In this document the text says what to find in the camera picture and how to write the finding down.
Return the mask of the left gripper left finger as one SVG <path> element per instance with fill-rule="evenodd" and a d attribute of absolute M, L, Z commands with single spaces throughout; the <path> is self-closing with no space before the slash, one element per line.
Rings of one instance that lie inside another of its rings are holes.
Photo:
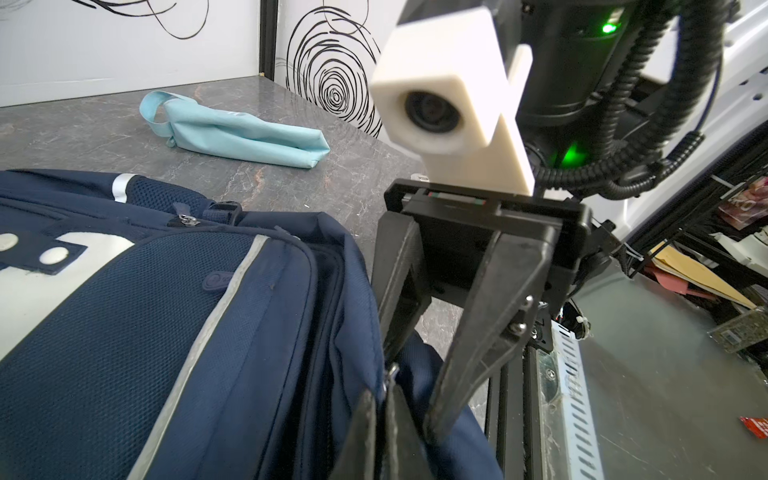
<path fill-rule="evenodd" d="M 376 465 L 377 404 L 365 390 L 353 412 L 346 439 L 330 480 L 373 480 Z"/>

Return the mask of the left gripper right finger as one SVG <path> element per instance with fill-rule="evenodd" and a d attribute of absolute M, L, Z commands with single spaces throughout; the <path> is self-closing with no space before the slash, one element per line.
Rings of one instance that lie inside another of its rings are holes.
<path fill-rule="evenodd" d="M 433 479 L 409 405 L 397 384 L 387 392 L 384 420 L 383 478 Z"/>

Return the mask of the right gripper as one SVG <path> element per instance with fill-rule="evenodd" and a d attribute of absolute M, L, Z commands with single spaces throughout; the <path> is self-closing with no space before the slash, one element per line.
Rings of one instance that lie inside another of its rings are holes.
<path fill-rule="evenodd" d="M 431 293 L 464 305 L 422 425 L 425 440 L 439 444 L 481 384 L 522 352 L 535 321 L 606 268 L 615 225 L 595 223 L 573 200 L 415 180 L 395 180 L 384 201 L 371 286 L 385 362 L 403 349 Z"/>

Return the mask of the navy blue student backpack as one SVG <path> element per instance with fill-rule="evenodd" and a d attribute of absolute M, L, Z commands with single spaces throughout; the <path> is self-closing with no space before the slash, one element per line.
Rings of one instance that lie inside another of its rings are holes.
<path fill-rule="evenodd" d="M 413 421 L 442 366 L 385 365 L 350 233 L 134 174 L 1 175 L 5 479 L 326 479 L 360 395 Z M 499 479 L 473 413 L 421 440 L 434 479 Z"/>

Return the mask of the light blue fabric pouch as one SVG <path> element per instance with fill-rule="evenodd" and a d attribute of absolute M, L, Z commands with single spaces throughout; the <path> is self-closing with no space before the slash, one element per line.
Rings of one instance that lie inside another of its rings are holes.
<path fill-rule="evenodd" d="M 232 160 L 312 169 L 330 153 L 324 134 L 212 109 L 165 91 L 144 96 L 139 113 L 155 135 L 178 147 Z"/>

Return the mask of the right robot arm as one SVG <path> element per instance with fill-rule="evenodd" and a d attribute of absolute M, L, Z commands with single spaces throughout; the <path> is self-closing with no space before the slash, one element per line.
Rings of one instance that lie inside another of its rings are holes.
<path fill-rule="evenodd" d="M 489 377 L 609 261 L 585 199 L 638 197 L 704 140 L 733 1 L 409 1 L 369 83 L 426 177 L 385 194 L 372 287 L 393 360 L 434 299 L 461 317 L 421 423 Z"/>

